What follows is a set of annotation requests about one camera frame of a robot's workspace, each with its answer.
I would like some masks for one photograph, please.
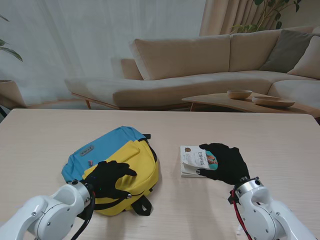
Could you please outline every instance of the table surface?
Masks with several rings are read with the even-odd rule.
[[[208,95],[199,95],[183,98],[183,101],[198,103],[198,104],[208,104],[220,107],[226,107],[230,109],[239,110],[246,113],[273,113],[273,114],[310,114],[314,118],[320,118],[320,109],[295,103],[291,107],[278,108],[278,107],[266,107],[256,105],[252,102],[252,97],[270,97],[268,95],[263,95],[260,93],[253,92],[246,99],[230,99],[227,93],[214,93]]]
[[[0,124],[0,222],[31,197],[53,194],[64,184],[69,155],[119,126],[151,134],[160,166],[148,197],[154,210],[151,216],[94,213],[79,240],[238,239],[227,201],[232,187],[180,177],[180,145],[204,143],[238,147],[251,177],[259,176],[320,237],[320,126],[306,114],[15,109]],[[81,224],[77,219],[66,239]]]

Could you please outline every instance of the black gloved hand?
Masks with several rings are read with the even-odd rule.
[[[125,175],[134,177],[137,173],[127,163],[101,161],[84,181],[93,186],[96,198],[129,198],[129,192],[116,189],[117,180]]]
[[[245,179],[250,179],[248,167],[238,148],[229,148],[222,143],[202,144],[199,147],[210,151],[218,162],[217,170],[201,168],[197,170],[199,175],[230,185],[236,185]]]

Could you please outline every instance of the sofa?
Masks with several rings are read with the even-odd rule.
[[[320,27],[293,31],[320,33]],[[120,110],[169,110],[189,105],[183,98],[251,90],[320,109],[320,81],[283,72],[261,71],[281,30],[192,39],[135,39],[133,58],[119,61],[122,77],[76,77],[69,91],[90,102]]]

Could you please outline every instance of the small book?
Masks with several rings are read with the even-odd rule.
[[[218,162],[210,152],[199,146],[180,146],[181,177],[204,178],[196,173],[197,169],[216,170]]]

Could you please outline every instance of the yellow and blue backpack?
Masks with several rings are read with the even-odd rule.
[[[131,193],[132,198],[96,198],[94,209],[108,216],[131,209],[139,215],[149,216],[152,204],[146,196],[158,181],[159,169],[156,153],[145,135],[133,127],[122,126],[88,143],[69,157],[62,169],[64,180],[68,183],[85,179],[102,161],[127,163],[137,176],[125,175],[115,184],[116,189]]]

